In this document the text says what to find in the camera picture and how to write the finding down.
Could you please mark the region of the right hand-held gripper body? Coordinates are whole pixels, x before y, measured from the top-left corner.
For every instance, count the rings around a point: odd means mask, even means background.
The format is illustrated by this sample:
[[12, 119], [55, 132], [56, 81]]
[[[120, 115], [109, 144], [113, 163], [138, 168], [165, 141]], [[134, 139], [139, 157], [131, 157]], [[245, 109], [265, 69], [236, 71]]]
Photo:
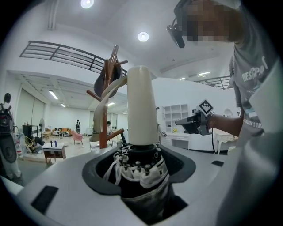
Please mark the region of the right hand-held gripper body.
[[207, 126], [208, 120], [212, 115], [214, 107], [205, 99], [192, 110], [195, 121], [197, 121], [197, 129], [200, 135], [210, 135]]

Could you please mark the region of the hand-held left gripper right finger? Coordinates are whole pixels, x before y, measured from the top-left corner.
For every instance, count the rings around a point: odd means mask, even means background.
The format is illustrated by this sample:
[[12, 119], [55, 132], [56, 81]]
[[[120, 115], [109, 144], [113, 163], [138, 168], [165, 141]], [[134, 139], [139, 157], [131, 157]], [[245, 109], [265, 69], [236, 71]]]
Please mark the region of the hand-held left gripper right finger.
[[238, 163], [238, 151], [226, 155], [207, 154], [169, 147], [196, 163], [193, 175], [173, 190], [188, 206], [159, 223], [160, 226], [215, 226], [221, 204], [232, 184]]

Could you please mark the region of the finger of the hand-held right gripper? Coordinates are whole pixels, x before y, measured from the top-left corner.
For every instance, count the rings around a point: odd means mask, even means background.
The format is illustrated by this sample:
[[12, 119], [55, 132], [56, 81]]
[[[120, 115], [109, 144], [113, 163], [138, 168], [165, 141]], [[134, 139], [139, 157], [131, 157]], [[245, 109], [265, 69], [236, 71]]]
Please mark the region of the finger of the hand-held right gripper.
[[184, 119], [175, 121], [176, 125], [180, 125], [188, 134], [199, 134], [198, 128], [200, 127], [199, 116], [191, 116]]

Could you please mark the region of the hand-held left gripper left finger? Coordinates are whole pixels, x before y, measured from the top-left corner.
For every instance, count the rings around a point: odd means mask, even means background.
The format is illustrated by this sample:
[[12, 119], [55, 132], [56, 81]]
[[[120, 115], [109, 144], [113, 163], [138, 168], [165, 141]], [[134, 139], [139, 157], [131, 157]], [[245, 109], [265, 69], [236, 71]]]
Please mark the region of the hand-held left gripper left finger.
[[[17, 204], [43, 226], [145, 225], [119, 196], [100, 195], [91, 190], [82, 178], [84, 165], [110, 150], [104, 148], [53, 164], [19, 192]], [[43, 215], [31, 203], [45, 186], [57, 187], [58, 191]]]

